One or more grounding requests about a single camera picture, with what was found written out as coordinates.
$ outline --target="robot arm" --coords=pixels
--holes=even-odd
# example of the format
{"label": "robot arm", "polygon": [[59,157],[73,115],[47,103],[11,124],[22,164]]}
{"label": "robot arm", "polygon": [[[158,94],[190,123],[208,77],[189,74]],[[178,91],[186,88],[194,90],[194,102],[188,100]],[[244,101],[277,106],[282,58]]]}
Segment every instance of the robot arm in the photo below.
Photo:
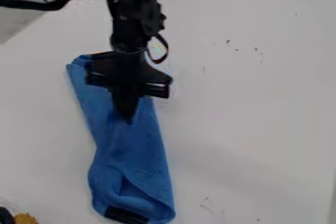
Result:
{"label": "robot arm", "polygon": [[[37,10],[61,9],[70,0],[0,0],[0,6]],[[156,37],[167,48],[159,34],[164,29],[165,16],[157,0],[106,0],[113,19],[110,37],[114,51],[93,55],[86,66],[87,84],[106,87],[113,97],[116,111],[132,123],[139,100],[144,95],[168,98],[172,78],[150,67],[145,55],[148,42]]]}

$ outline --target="yellow object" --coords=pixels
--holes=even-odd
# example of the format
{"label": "yellow object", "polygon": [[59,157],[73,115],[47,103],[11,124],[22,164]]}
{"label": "yellow object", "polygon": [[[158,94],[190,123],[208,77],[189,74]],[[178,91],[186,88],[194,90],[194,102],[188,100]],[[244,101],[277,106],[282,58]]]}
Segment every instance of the yellow object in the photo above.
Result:
{"label": "yellow object", "polygon": [[20,213],[15,217],[15,224],[38,224],[37,220],[28,213]]}

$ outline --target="towel fold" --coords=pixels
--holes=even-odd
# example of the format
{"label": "towel fold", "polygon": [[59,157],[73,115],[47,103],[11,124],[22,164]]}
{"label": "towel fold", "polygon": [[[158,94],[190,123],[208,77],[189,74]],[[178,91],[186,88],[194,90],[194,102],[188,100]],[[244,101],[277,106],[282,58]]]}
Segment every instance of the towel fold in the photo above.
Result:
{"label": "towel fold", "polygon": [[107,89],[85,84],[90,59],[80,56],[67,71],[97,146],[88,172],[93,207],[123,223],[167,223],[175,211],[152,99],[141,98],[133,123],[127,124]]}

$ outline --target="white tabletop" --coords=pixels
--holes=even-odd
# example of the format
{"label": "white tabletop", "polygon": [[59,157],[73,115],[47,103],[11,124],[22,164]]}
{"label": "white tabletop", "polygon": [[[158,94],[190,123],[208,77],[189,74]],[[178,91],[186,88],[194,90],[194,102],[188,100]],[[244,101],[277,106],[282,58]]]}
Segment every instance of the white tabletop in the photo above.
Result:
{"label": "white tabletop", "polygon": [[[336,0],[160,2],[173,223],[336,223]],[[76,0],[0,48],[0,197],[42,224],[111,223],[90,206],[95,147],[65,73],[110,27],[104,0]]]}

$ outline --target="blue microfiber cloth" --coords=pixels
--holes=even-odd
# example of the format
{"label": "blue microfiber cloth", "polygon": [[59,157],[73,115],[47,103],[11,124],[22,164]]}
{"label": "blue microfiber cloth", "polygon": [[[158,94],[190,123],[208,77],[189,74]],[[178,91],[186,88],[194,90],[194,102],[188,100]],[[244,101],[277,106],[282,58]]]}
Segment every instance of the blue microfiber cloth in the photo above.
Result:
{"label": "blue microfiber cloth", "polygon": [[85,84],[90,59],[80,56],[67,70],[97,146],[88,172],[93,207],[110,218],[134,219],[130,223],[167,223],[175,211],[152,99],[141,98],[132,125],[127,124],[107,89]]}

